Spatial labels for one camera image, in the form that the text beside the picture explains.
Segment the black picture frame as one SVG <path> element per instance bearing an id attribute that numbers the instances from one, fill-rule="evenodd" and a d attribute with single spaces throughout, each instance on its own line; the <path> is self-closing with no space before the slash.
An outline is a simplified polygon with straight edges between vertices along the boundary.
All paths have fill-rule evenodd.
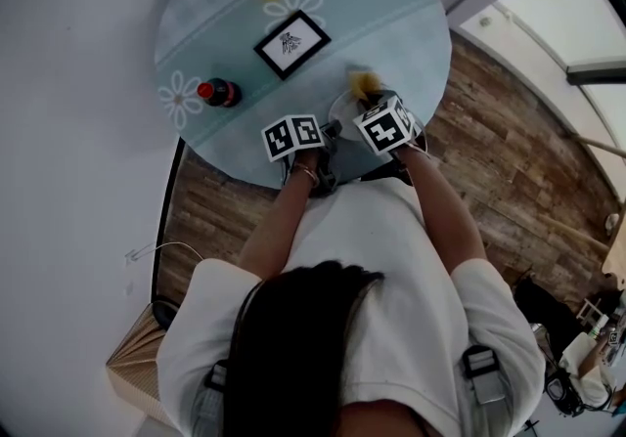
<path id="1" fill-rule="evenodd" d="M 253 50 L 281 80 L 286 80 L 331 41 L 308 15 L 296 11 Z"/>

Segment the black bag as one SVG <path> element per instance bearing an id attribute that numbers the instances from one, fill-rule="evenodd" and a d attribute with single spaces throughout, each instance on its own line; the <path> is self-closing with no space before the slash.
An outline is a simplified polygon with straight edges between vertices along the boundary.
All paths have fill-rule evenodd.
<path id="1" fill-rule="evenodd" d="M 546 328 L 578 326 L 570 308 L 531 278 L 524 278 L 517 284 L 514 300 L 529 323 L 540 324 Z"/>

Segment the round table with blue cloth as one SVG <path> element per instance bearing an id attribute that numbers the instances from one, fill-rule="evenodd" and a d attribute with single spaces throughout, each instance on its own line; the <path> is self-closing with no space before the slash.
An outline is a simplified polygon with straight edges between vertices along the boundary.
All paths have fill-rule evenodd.
<path id="1" fill-rule="evenodd" d="M 286 80 L 253 48 L 296 11 L 332 39 Z M 277 189 L 261 131 L 288 114 L 328 121 L 349 90 L 351 69 L 376 73 L 422 122 L 447 84 L 451 38 L 440 0 L 169 0 L 156 36 L 160 105 L 187 145 L 230 177 Z M 197 88 L 212 78 L 236 83 L 241 101 L 211 107 Z"/>

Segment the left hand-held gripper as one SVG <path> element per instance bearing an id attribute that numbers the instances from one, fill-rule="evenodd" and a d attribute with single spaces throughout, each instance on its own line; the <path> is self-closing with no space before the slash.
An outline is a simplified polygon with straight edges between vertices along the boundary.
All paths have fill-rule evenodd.
<path id="1" fill-rule="evenodd" d="M 282 166 L 284 186 L 295 166 L 295 155 L 305 150 L 317 150 L 318 162 L 313 174 L 313 197 L 325 197 L 338 185 L 332 171 L 331 158 L 336 152 L 336 140 L 342 125 L 338 120 L 320 126 L 313 114 L 286 115 L 261 131 L 263 143 L 271 162 Z"/>

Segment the light wooden table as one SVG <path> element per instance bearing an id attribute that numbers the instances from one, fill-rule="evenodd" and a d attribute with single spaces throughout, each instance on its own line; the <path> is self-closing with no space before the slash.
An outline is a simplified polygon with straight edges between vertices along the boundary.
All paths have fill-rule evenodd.
<path id="1" fill-rule="evenodd" d="M 561 231 L 571 238 L 581 240 L 594 248 L 604 257 L 601 267 L 603 274 L 615 276 L 617 287 L 620 290 L 626 289 L 626 199 L 622 203 L 618 221 L 611 232 L 610 244 L 595 240 L 547 215 L 540 214 L 539 218 L 557 231 Z"/>

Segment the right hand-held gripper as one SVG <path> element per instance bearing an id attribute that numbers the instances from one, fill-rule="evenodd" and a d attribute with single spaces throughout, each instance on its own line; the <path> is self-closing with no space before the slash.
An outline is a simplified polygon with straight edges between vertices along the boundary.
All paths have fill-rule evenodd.
<path id="1" fill-rule="evenodd" d="M 354 124 L 362 139 L 376 156 L 385 153 L 392 156 L 387 163 L 364 174 L 361 180 L 395 178 L 412 186 L 409 173 L 395 151 L 405 147 L 427 153 L 425 125 L 405 108 L 402 99 L 392 90 L 365 94 L 359 102 L 366 112 L 355 118 Z"/>

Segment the person's right forearm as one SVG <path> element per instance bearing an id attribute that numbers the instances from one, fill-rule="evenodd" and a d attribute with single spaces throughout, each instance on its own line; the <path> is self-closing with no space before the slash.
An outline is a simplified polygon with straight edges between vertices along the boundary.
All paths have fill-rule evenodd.
<path id="1" fill-rule="evenodd" d="M 483 242 L 470 211 L 434 162 L 416 148 L 401 148 L 425 220 L 425 229 L 449 275 L 466 261 L 486 259 Z"/>

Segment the cola bottle with red cap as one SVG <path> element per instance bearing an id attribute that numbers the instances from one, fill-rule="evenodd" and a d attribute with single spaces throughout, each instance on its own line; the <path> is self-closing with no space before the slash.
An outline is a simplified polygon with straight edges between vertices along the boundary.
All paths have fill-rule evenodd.
<path id="1" fill-rule="evenodd" d="M 197 93 L 211 107 L 233 107 L 242 99 L 240 87 L 234 82 L 221 78 L 212 78 L 202 82 L 197 88 Z"/>

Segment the beige ribbed box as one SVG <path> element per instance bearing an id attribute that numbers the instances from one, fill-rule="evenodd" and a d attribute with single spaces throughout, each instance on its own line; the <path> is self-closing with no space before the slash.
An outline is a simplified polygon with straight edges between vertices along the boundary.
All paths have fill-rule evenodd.
<path id="1" fill-rule="evenodd" d="M 106 369 L 120 399 L 173 428 L 158 393 L 157 352 L 164 336 L 149 304 L 110 356 Z"/>

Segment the glass sliding door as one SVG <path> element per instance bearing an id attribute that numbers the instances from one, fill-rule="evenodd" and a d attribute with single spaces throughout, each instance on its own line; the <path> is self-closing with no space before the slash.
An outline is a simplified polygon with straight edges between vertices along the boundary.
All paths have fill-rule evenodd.
<path id="1" fill-rule="evenodd" d="M 483 27 L 481 18 L 491 19 Z M 535 92 L 602 168 L 626 167 L 626 85 L 574 86 L 569 69 L 626 61 L 626 27 L 607 0 L 495 0 L 450 23 Z"/>

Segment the black round stool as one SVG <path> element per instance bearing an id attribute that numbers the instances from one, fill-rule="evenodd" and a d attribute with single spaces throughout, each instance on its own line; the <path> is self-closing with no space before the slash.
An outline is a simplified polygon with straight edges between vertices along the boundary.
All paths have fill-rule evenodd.
<path id="1" fill-rule="evenodd" d="M 179 305 L 164 296 L 158 296 L 152 302 L 153 316 L 163 330 L 169 330 L 178 310 Z"/>

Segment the person's left forearm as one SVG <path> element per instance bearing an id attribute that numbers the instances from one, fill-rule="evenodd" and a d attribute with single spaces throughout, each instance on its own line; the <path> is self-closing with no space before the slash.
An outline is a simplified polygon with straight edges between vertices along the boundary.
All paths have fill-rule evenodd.
<path id="1" fill-rule="evenodd" d="M 271 279 L 284 270 L 314 187 L 318 157 L 317 150 L 296 154 L 295 166 L 286 184 L 244 245 L 238 263 L 240 268 L 261 280 Z"/>

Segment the bread roll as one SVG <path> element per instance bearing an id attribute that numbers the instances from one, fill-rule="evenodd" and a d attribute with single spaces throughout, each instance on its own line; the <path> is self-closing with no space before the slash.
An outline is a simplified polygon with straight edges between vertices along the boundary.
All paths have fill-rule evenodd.
<path id="1" fill-rule="evenodd" d="M 379 76 L 372 71 L 351 69 L 347 75 L 350 91 L 358 100 L 367 101 L 370 94 L 382 90 Z"/>

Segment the person's white shirt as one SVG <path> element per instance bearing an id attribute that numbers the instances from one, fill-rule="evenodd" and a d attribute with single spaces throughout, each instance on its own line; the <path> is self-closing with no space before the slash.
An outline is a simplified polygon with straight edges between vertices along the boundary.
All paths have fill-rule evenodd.
<path id="1" fill-rule="evenodd" d="M 348 349 L 348 402 L 390 399 L 443 437 L 513 437 L 543 390 L 545 361 L 509 286 L 472 259 L 452 275 L 415 191 L 387 178 L 311 201 L 288 268 L 325 260 L 379 270 Z"/>

